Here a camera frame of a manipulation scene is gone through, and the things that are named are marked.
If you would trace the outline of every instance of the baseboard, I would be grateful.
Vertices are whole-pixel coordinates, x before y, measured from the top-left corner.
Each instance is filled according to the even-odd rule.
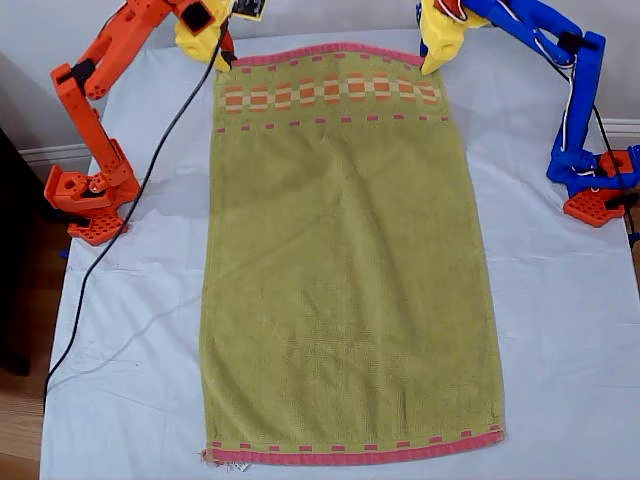
[[[626,150],[640,144],[640,120],[607,118],[603,123],[613,148]]]
[[[626,149],[640,144],[640,119],[607,118],[604,125],[613,148]],[[91,152],[83,144],[21,150],[20,154],[43,181],[52,165],[67,171],[86,172],[91,161]]]
[[[67,171],[85,173],[91,162],[91,152],[84,144],[20,150],[20,155],[43,182],[52,165],[59,165]]]

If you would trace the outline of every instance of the green towel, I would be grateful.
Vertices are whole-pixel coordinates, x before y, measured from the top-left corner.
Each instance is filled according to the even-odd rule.
[[[473,189],[420,62],[332,44],[217,76],[209,459],[368,464],[503,438]]]

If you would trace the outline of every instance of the black cable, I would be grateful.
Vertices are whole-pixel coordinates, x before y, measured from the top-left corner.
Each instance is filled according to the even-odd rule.
[[[123,3],[123,4],[120,6],[120,8],[119,8],[118,10],[116,10],[115,12],[113,12],[113,13],[111,14],[111,16],[110,16],[109,18],[107,18],[107,20],[104,22],[104,25],[102,25],[102,28],[100,29],[100,32],[98,33],[98,36],[100,36],[100,35],[102,34],[102,32],[104,32],[104,29],[105,29],[105,28],[107,28],[107,25],[109,25],[109,22],[111,22],[111,20],[113,20],[113,18],[114,18],[117,14],[119,14],[119,13],[124,9],[124,7],[126,7],[126,6],[127,6],[127,4],[126,4],[126,3]]]
[[[76,334],[78,332],[78,324],[79,324],[79,321],[80,321],[80,312],[82,311],[82,303],[84,301],[84,294],[85,294],[85,290],[87,288],[87,281],[89,280],[89,276],[91,275],[91,272],[93,272],[93,270],[98,266],[100,261],[105,257],[105,255],[109,252],[109,250],[111,250],[111,247],[113,247],[113,244],[116,243],[116,240],[118,240],[118,238],[120,238],[120,235],[122,235],[122,232],[124,232],[124,229],[128,225],[129,220],[131,220],[131,217],[133,216],[133,213],[134,213],[136,207],[138,206],[138,203],[140,202],[140,198],[142,198],[142,194],[144,193],[144,190],[147,187],[147,184],[149,183],[149,179],[151,178],[151,173],[153,172],[153,168],[154,168],[154,166],[156,164],[156,161],[158,160],[158,155],[160,154],[160,151],[162,150],[162,147],[164,146],[165,142],[167,141],[167,138],[169,137],[169,134],[171,133],[173,128],[176,126],[176,124],[178,123],[178,121],[180,120],[180,118],[182,117],[184,112],[187,110],[187,108],[189,107],[189,105],[191,104],[191,102],[193,101],[195,96],[198,94],[198,92],[200,91],[200,89],[204,85],[204,82],[206,82],[207,78],[209,77],[209,74],[211,73],[211,70],[213,69],[213,64],[214,64],[214,62],[216,60],[216,57],[218,56],[218,52],[220,51],[220,46],[222,45],[222,40],[224,39],[225,34],[226,34],[226,25],[225,25],[225,23],[223,23],[223,26],[220,29],[220,38],[218,39],[218,43],[216,44],[216,47],[213,50],[213,55],[211,56],[211,60],[209,61],[209,64],[207,65],[207,68],[206,68],[204,74],[202,75],[202,78],[196,84],[195,88],[193,89],[193,91],[191,92],[189,97],[187,97],[187,100],[184,102],[182,107],[180,107],[180,110],[178,110],[178,113],[176,113],[176,115],[173,117],[173,120],[171,120],[171,123],[169,124],[167,129],[162,134],[162,137],[160,138],[160,142],[158,142],[158,146],[156,147],[155,152],[153,153],[153,157],[151,158],[151,162],[149,163],[149,166],[147,167],[147,172],[145,173],[144,179],[142,180],[142,184],[140,185],[140,191],[138,192],[138,195],[136,195],[136,198],[133,200],[133,204],[131,205],[131,209],[129,210],[129,212],[125,216],[124,221],[122,222],[122,225],[120,225],[120,228],[118,229],[116,234],[109,241],[109,243],[104,248],[104,250],[102,250],[100,255],[98,255],[96,257],[96,259],[93,261],[93,263],[87,269],[87,272],[84,274],[84,277],[82,279],[82,286],[80,287],[80,297],[78,298],[78,306],[76,307],[76,316],[75,316],[75,320],[74,320],[74,323],[73,323],[73,330],[71,331],[71,338],[69,339],[69,343],[67,344],[67,348],[65,349],[64,353],[62,354],[60,359],[56,362],[56,364],[53,366],[53,368],[51,369],[51,371],[47,375],[47,379],[45,380],[45,384],[44,384],[44,399],[43,399],[43,405],[42,405],[43,411],[45,410],[45,408],[47,406],[47,393],[49,391],[49,382],[51,381],[51,377],[56,372],[56,370],[58,370],[58,368],[60,367],[62,362],[65,360],[65,358],[67,358],[67,355],[69,355],[69,352],[71,351],[71,347],[73,346],[73,342],[76,339]]]
[[[569,81],[569,77],[555,64],[553,63],[551,60],[549,60],[546,56],[543,56],[543,58],[547,61],[547,63],[549,65],[551,65],[553,67],[553,69],[558,72],[558,74],[564,78],[567,82]],[[602,121],[602,117],[600,115],[600,112],[598,111],[598,108],[594,105],[593,106],[593,113],[596,116],[596,120],[598,121],[598,127],[600,128],[600,134],[602,135],[602,139],[605,143],[605,146],[607,148],[607,152],[609,153],[609,155],[611,156],[611,163],[613,164],[613,168],[616,171],[616,178],[618,179],[618,184],[619,184],[619,190],[620,190],[620,195],[624,198],[626,197],[627,193],[626,193],[626,188],[624,186],[624,180],[622,179],[622,173],[620,172],[620,167],[618,166],[618,164],[616,163],[616,157],[615,154],[613,152],[613,148],[611,148],[611,142],[609,141],[609,136],[607,135],[607,131],[604,128],[604,122]],[[636,235],[636,225],[635,222],[633,221],[633,215],[631,215],[631,210],[625,205],[624,206],[624,211],[625,211],[625,215],[627,217],[627,221],[629,222],[629,229],[631,230],[631,236],[635,236]]]

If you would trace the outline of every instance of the white table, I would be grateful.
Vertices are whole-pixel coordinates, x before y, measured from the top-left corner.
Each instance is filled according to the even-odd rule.
[[[272,37],[239,55],[329,41],[415,52],[416,31]],[[204,66],[145,51],[111,91],[104,123],[139,177]],[[200,292],[209,211],[211,88],[162,154],[129,233],[89,282],[78,337],[52,381],[43,479],[611,479],[640,476],[640,302],[622,221],[562,213],[545,177],[567,86],[525,47],[474,31],[443,68],[473,177],[504,368],[507,438],[484,450],[362,468],[201,464]],[[600,142],[593,148],[602,151]],[[99,248],[74,241],[53,359]]]

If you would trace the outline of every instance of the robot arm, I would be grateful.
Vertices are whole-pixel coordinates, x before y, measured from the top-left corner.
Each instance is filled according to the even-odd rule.
[[[477,26],[477,20],[469,21],[472,14],[502,28],[546,58],[556,70],[566,72],[571,93],[547,176],[566,185],[570,200],[565,212],[593,226],[602,226],[611,218],[624,215],[623,207],[607,206],[619,195],[618,190],[632,188],[640,180],[640,146],[616,152],[615,158],[610,154],[594,155],[584,149],[605,38],[593,32],[583,35],[577,25],[538,0],[422,0],[421,9],[422,38],[428,45],[428,48],[423,45],[424,73],[444,63],[438,54],[451,49],[448,43],[454,38],[452,32],[461,32],[454,43],[457,53],[464,31]],[[429,22],[428,18],[425,21],[425,13],[429,18],[445,17],[446,22],[440,18],[433,25],[426,25]],[[551,41],[545,31],[556,37],[557,42]]]
[[[132,201],[140,189],[124,152],[115,139],[109,138],[100,124],[98,112],[88,99],[102,98],[156,28],[169,14],[179,18],[177,34],[187,53],[204,52],[210,56],[212,46],[224,31],[221,55],[215,66],[228,70],[233,57],[233,42],[226,32],[232,0],[128,0],[108,21],[78,63],[56,68],[52,74],[56,94],[73,120],[87,147],[100,167],[95,175],[51,170],[45,197],[55,207],[84,224],[72,223],[69,233],[98,245],[115,235],[122,224],[117,209]],[[206,41],[198,43],[198,37]]]

